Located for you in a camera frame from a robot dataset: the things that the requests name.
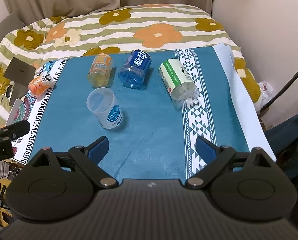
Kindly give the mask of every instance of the cup rim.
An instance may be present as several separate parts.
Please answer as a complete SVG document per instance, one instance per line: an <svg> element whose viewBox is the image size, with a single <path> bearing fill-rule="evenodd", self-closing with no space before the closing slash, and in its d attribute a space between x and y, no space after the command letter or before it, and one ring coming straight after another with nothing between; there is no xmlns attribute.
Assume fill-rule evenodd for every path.
<svg viewBox="0 0 298 240"><path fill-rule="evenodd" d="M88 110L89 110L90 112L94 113L94 114L102 114L102 113L104 113L105 111L107 111L107 110L110 108L110 107L108 107L105 111L102 111L102 112L95 112L95 111L92 111L92 110L90 109L90 104L89 104L89 101L90 101L90 100L88 100L89 97L91 97L92 95L96 94L97 92L99 92L99 91L101 91L101 90L107 90L107 91L110 91L111 94L113 95L113 99L112 99L110 105L112 105L112 102L114 101L114 93L113 93L113 91L112 91L110 88L107 88L107 87L96 88L95 90L93 90L93 91L88 95L87 100L86 100L86 105L87 105Z"/></svg>

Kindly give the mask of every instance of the black ribbed surface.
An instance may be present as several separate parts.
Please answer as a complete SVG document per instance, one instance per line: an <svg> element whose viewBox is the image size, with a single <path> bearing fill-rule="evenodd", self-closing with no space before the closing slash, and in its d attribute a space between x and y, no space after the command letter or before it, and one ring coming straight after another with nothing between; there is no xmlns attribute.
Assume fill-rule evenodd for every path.
<svg viewBox="0 0 298 240"><path fill-rule="evenodd" d="M3 240L297 240L298 231L285 219L266 224L231 219L217 211L202 191L187 190L179 180L125 179L116 189L100 191L89 208L75 217L54 224L16 220L0 237Z"/></svg>

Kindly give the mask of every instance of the striped blanket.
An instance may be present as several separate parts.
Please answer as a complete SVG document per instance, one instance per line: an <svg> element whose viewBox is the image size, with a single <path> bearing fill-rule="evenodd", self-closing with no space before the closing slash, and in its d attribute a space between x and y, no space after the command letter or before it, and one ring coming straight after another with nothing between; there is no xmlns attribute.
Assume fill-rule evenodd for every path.
<svg viewBox="0 0 298 240"><path fill-rule="evenodd" d="M119 8L74 18L51 17L7 34L0 43L0 127L6 124L14 82L4 78L11 59L33 65L37 72L48 61L135 49L159 51L230 45L235 68L252 101L260 88L245 67L240 47L223 26L205 11L189 5L160 4Z"/></svg>

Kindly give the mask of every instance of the metal screw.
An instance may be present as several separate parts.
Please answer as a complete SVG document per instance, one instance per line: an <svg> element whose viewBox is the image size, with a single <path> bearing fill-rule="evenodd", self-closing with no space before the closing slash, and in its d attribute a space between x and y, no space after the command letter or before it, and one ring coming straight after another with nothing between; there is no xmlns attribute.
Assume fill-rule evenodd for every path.
<svg viewBox="0 0 298 240"><path fill-rule="evenodd" d="M114 178L102 178L100 183L103 186L113 186L116 183L116 180Z"/></svg>
<svg viewBox="0 0 298 240"><path fill-rule="evenodd" d="M200 186L203 184L203 179L200 179L198 177L190 178L187 181L191 186Z"/></svg>

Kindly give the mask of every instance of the blue plastic bottle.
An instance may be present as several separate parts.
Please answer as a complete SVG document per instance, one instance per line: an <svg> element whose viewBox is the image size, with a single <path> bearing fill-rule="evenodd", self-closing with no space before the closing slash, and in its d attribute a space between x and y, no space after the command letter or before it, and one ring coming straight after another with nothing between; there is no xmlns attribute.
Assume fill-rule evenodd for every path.
<svg viewBox="0 0 298 240"><path fill-rule="evenodd" d="M150 64L151 58L148 53L139 49L134 50L119 72L121 83L130 88L140 87L144 83Z"/></svg>

